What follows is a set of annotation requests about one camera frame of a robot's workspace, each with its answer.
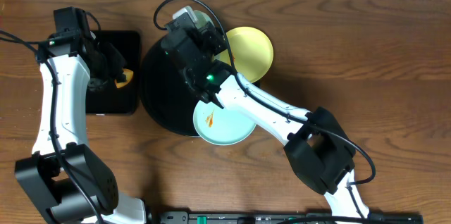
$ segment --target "green switch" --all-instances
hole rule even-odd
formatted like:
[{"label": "green switch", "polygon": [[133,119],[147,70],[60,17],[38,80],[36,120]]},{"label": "green switch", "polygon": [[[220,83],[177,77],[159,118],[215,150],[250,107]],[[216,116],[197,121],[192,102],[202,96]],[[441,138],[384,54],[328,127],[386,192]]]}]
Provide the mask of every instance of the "green switch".
[{"label": "green switch", "polygon": [[197,224],[206,224],[206,216],[198,216]]}]

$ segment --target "black plate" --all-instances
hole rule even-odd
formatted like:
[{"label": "black plate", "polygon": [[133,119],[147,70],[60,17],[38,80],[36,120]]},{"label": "black plate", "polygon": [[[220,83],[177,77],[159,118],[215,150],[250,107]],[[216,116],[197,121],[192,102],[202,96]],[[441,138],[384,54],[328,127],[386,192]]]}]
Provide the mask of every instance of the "black plate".
[{"label": "black plate", "polygon": [[147,113],[161,126],[181,135],[198,136],[192,123],[197,99],[190,94],[159,40],[144,57],[140,96]]}]

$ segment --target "black tray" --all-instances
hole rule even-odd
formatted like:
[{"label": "black tray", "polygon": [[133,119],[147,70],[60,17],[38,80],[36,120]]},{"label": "black tray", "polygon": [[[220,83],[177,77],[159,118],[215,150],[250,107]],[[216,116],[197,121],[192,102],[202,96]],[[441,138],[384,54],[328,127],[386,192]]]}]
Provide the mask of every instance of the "black tray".
[{"label": "black tray", "polygon": [[86,92],[86,114],[131,115],[136,110],[137,88],[141,58],[141,38],[136,31],[104,30],[93,31],[100,42],[110,42],[127,61],[125,68],[133,71],[133,79],[126,86],[117,89],[110,82],[102,92]]}]

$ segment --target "light blue plate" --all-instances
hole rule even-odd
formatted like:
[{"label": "light blue plate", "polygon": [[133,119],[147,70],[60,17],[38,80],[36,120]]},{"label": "light blue plate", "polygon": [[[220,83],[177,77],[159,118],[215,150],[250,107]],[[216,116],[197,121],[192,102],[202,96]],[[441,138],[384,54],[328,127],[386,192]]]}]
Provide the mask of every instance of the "light blue plate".
[{"label": "light blue plate", "polygon": [[192,120],[202,139],[220,146],[244,140],[255,128],[255,123],[241,113],[219,108],[212,102],[205,104],[199,101]]}]

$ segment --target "small orange object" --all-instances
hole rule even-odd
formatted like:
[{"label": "small orange object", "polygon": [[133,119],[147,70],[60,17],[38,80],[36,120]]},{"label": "small orange object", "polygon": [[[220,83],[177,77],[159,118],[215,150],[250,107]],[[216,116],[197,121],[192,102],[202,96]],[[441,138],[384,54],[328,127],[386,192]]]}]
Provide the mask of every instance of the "small orange object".
[{"label": "small orange object", "polygon": [[130,81],[133,79],[133,71],[129,70],[127,68],[122,68],[123,74],[125,75],[125,82],[118,82],[116,79],[114,80],[114,83],[116,84],[117,88],[121,88],[126,86]]},{"label": "small orange object", "polygon": [[206,117],[205,123],[211,128],[211,126],[213,126],[213,114],[214,114],[214,110],[213,112],[211,112],[211,114],[209,116]]}]

